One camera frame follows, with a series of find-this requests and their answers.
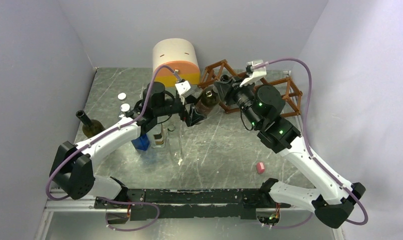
gray wall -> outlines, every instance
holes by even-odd
[[[57,1],[0,0],[0,240],[33,239],[94,71]]]
[[[60,0],[96,67],[152,67],[167,38],[193,43],[200,68],[300,54],[328,0]],[[286,62],[269,69],[289,69]]]
[[[312,146],[366,186],[369,223],[345,223],[346,238],[402,240],[403,1],[331,0],[300,58],[313,75]],[[293,72],[306,93],[305,71]],[[350,218],[362,221],[360,209]]]

bottle cap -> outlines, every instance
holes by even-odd
[[[128,103],[124,103],[122,105],[120,105],[120,111],[121,112],[128,112],[131,109],[131,106]]]
[[[123,101],[123,100],[127,99],[127,95],[126,95],[126,93],[121,92],[121,93],[119,93],[119,94],[117,95],[117,98],[118,98],[119,100]]]

gray marble tabletop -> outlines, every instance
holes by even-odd
[[[102,122],[105,128],[112,126],[118,121],[122,104],[118,94],[125,93],[125,102],[133,106],[141,99],[151,77],[151,68],[99,68],[85,112],[91,119]],[[273,71],[266,79],[282,77],[282,72]],[[296,117],[288,119],[300,128]],[[259,188],[268,178],[298,187],[313,187],[290,162],[266,148],[255,131],[245,130],[239,113],[225,114],[217,107],[199,125],[186,127],[178,116],[173,116],[165,125],[175,125],[181,130],[184,159],[180,165],[170,159],[166,148],[140,151],[128,142],[108,155],[95,173],[116,177],[128,188]],[[82,123],[75,142],[86,139],[81,127]],[[266,170],[259,175],[256,163],[261,161]]]

bottle neck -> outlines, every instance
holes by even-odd
[[[79,110],[76,112],[76,117],[86,126],[91,127],[93,125],[93,122],[91,121],[91,119],[87,116],[87,114],[82,111]]]

white cap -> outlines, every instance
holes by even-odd
[[[121,101],[127,99],[127,95],[124,92],[121,92],[117,95],[117,98]]]
[[[131,109],[131,106],[128,103],[124,103],[120,105],[120,110],[124,113],[128,112]]]

